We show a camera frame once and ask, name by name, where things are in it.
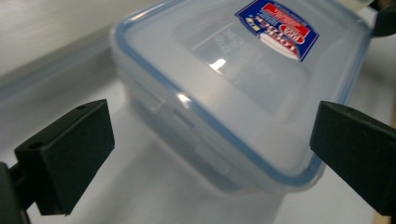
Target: blue lid edge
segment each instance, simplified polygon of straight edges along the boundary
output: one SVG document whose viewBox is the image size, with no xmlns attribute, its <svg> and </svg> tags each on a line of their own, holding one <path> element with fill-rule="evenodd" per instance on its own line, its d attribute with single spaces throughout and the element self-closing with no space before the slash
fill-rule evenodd
<svg viewBox="0 0 396 224">
<path fill-rule="evenodd" d="M 147 60 L 141 57 L 136 51 L 131 49 L 126 40 L 125 32 L 134 26 L 137 22 L 142 21 L 146 17 L 154 15 L 160 11 L 168 9 L 176 5 L 183 0 L 169 0 L 155 7 L 138 12 L 124 21 L 122 21 L 117 27 L 115 32 L 115 39 L 120 49 L 128 56 L 136 60 L 142 67 L 144 67 L 155 79 L 162 83 L 167 89 L 169 89 L 176 97 L 178 94 L 183 93 L 183 90 L 174 84 L 171 80 L 165 77 L 159 70 L 152 66 Z M 212 115 L 210 115 L 205 109 L 203 109 L 195 100 L 189 101 L 189 108 L 195 112 L 201 119 L 203 119 L 209 126 L 216 130 L 224 138 L 228 139 L 235 147 L 237 147 L 247 158 L 253 161 L 260 169 L 267 173 L 275 181 L 292 187 L 303 187 L 311 183 L 317 176 L 318 170 L 322 164 L 321 159 L 317 155 L 313 155 L 309 165 L 299 175 L 283 175 L 276 168 L 271 166 L 263 158 L 261 158 L 254 150 L 247 146 L 241 141 L 235 134 L 230 132 L 224 127 L 219 121 L 217 121 Z"/>
</svg>

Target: transparent plastic lid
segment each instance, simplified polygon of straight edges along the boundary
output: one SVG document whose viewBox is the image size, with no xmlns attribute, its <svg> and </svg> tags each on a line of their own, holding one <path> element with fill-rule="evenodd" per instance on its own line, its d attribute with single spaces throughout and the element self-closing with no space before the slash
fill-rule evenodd
<svg viewBox="0 0 396 224">
<path fill-rule="evenodd" d="M 328 0 L 174 0 L 116 27 L 115 45 L 285 185 L 306 185 L 318 103 L 345 103 L 370 40 Z"/>
</svg>

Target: container label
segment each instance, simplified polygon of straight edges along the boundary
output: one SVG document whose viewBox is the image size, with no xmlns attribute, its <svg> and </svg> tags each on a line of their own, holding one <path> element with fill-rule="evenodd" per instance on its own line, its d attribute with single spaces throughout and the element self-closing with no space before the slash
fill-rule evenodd
<svg viewBox="0 0 396 224">
<path fill-rule="evenodd" d="M 308 22 L 272 0 L 256 0 L 235 16 L 264 44 L 300 62 L 319 37 Z"/>
</svg>

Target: clear plastic box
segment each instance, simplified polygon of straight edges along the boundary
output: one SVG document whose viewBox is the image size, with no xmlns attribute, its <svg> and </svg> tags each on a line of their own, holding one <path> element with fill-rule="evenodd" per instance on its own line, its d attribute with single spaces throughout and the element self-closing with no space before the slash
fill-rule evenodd
<svg viewBox="0 0 396 224">
<path fill-rule="evenodd" d="M 173 0 L 111 33 L 143 119 L 226 192 L 306 189 L 318 103 L 344 104 L 370 29 L 328 0 Z"/>
</svg>

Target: container lid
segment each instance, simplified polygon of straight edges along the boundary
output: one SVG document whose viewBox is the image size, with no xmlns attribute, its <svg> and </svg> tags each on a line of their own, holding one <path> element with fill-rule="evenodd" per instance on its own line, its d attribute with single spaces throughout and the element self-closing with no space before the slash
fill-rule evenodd
<svg viewBox="0 0 396 224">
<path fill-rule="evenodd" d="M 173 0 L 120 23 L 117 49 L 277 182 L 304 186 L 318 103 L 345 103 L 370 29 L 328 0 Z"/>
</svg>

